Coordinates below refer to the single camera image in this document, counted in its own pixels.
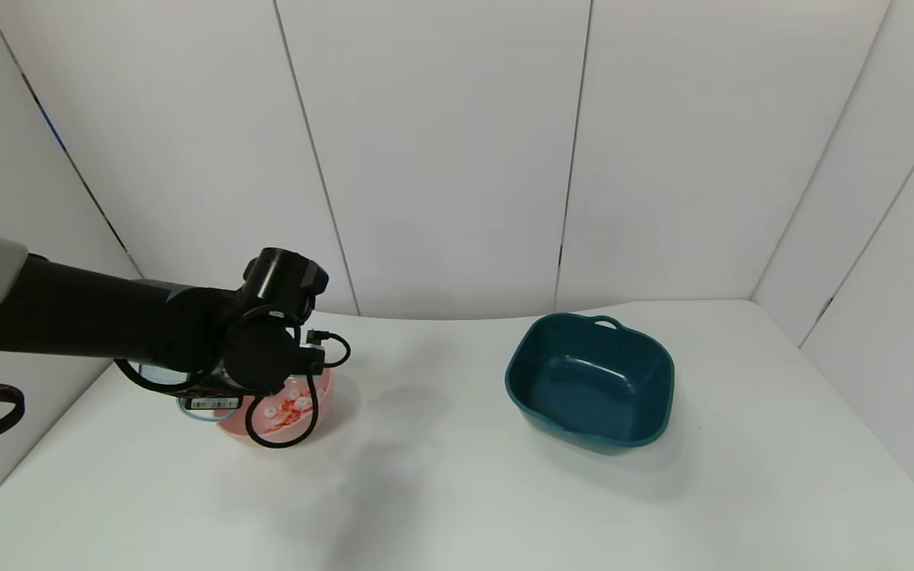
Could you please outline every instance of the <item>sticker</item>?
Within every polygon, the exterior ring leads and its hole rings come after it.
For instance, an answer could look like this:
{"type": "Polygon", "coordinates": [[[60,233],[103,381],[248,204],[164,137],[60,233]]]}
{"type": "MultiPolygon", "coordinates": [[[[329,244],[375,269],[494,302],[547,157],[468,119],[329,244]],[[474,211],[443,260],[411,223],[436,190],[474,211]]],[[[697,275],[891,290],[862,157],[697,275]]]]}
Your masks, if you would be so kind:
{"type": "Polygon", "coordinates": [[[190,398],[186,408],[190,411],[233,411],[242,406],[239,397],[197,397],[190,398]]]}

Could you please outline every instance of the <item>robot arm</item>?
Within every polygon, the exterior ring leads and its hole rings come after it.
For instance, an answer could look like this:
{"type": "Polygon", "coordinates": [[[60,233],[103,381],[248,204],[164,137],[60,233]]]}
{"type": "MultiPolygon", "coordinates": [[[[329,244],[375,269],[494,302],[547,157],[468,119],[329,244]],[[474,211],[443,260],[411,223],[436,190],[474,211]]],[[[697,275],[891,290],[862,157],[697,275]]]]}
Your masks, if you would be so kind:
{"type": "MultiPolygon", "coordinates": [[[[228,408],[229,402],[239,408],[244,395],[278,393],[290,375],[312,383],[325,366],[322,340],[348,347],[323,331],[310,331],[301,342],[301,326],[327,281],[313,261],[276,248],[264,248],[249,263],[242,288],[227,290],[77,270],[0,239],[0,351],[115,358],[133,382],[185,399],[190,408],[228,408]],[[155,383],[130,361],[187,377],[155,383]]],[[[21,416],[19,391],[3,387],[0,400],[14,402],[21,416]]],[[[253,402],[254,408],[259,398],[253,402]]],[[[317,415],[314,405],[311,427],[317,415]]],[[[249,431],[261,445],[283,447],[249,431]]]]}

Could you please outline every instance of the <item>white table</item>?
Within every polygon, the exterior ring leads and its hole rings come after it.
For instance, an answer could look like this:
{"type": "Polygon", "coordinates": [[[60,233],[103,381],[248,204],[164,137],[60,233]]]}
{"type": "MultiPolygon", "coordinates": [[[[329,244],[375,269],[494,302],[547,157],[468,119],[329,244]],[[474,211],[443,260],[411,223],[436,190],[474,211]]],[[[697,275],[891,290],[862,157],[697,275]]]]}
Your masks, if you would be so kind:
{"type": "Polygon", "coordinates": [[[0,569],[914,571],[914,484],[757,306],[600,313],[674,358],[650,446],[523,419],[532,319],[316,315],[355,347],[327,430],[247,448],[109,370],[0,488],[0,569]]]}

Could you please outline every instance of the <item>dark green bowl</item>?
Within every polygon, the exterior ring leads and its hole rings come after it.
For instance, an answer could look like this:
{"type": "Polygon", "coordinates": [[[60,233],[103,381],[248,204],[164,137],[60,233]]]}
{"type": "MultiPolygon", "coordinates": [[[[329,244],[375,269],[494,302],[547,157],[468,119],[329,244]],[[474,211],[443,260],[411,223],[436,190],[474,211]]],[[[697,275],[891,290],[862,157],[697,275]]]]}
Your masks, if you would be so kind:
{"type": "Polygon", "coordinates": [[[525,415],[602,446],[654,442],[668,426],[672,389],[665,347],[606,316],[538,319],[507,368],[507,393],[525,415]]]}

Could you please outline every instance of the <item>pink bowl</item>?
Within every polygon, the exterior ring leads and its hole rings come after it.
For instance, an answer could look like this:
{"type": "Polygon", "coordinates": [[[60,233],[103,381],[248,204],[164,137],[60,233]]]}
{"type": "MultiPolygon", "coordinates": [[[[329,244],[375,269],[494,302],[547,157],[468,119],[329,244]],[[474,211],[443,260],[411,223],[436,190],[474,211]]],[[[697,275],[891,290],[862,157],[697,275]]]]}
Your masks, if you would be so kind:
{"type": "MultiPolygon", "coordinates": [[[[236,440],[260,447],[253,442],[246,432],[246,411],[254,397],[244,397],[242,408],[235,411],[231,419],[217,423],[221,430],[236,440]]],[[[333,404],[333,376],[330,369],[323,369],[323,374],[316,377],[316,398],[320,405],[320,418],[316,426],[326,422],[333,404]]],[[[287,442],[294,440],[309,427],[312,418],[311,397],[305,377],[289,377],[284,381],[284,390],[260,401],[253,415],[253,427],[261,438],[270,442],[287,442]]]]}

